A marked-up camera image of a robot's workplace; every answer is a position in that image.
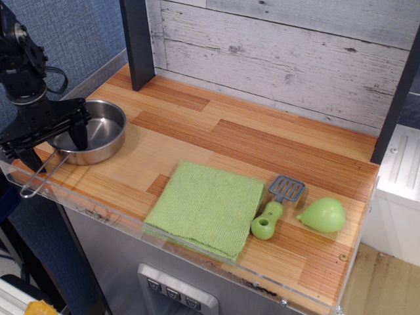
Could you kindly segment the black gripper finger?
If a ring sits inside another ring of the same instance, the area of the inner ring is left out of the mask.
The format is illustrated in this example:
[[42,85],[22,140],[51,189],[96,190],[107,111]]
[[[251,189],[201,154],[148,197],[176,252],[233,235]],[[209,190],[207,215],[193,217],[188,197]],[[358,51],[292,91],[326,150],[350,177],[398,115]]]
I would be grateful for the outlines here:
[[35,153],[33,148],[17,148],[16,155],[18,158],[32,171],[45,173],[46,170],[40,157]]
[[87,124],[71,124],[68,134],[78,150],[86,150],[88,147]]

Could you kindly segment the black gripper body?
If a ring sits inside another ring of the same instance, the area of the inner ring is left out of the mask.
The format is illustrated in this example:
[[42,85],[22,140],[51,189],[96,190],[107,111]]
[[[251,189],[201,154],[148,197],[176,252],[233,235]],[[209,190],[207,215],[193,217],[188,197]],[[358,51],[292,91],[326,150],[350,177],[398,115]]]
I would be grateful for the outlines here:
[[15,120],[1,132],[1,149],[8,158],[19,159],[17,148],[37,145],[68,132],[71,124],[90,120],[84,98],[52,101],[48,98],[19,109]]

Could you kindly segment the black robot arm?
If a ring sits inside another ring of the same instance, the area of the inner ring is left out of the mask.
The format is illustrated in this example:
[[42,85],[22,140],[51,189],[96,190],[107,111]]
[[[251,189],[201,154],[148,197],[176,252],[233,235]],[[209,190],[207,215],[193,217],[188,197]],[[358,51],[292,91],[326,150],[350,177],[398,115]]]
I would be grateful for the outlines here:
[[79,150],[88,147],[91,118],[84,98],[49,100],[47,72],[63,71],[46,65],[43,47],[36,45],[14,13],[1,4],[1,84],[17,109],[14,120],[1,131],[1,148],[8,158],[20,159],[33,171],[45,170],[34,148],[68,133]]

